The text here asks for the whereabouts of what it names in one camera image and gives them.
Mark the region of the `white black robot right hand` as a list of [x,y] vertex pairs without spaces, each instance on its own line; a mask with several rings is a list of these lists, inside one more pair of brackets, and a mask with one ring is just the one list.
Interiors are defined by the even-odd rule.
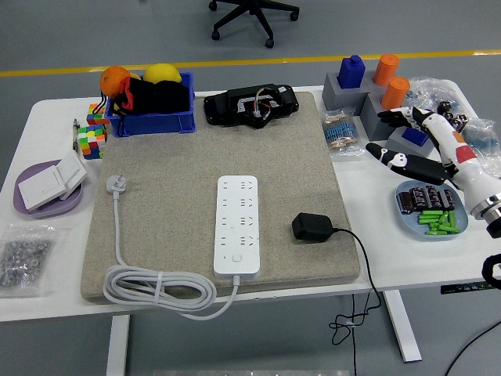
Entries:
[[399,175],[425,183],[441,185],[450,181],[463,191],[465,207],[472,215],[480,215],[500,203],[500,180],[484,170],[473,150],[445,117],[418,107],[395,108],[377,116],[391,127],[424,132],[441,158],[432,161],[367,143],[367,151],[383,165]]

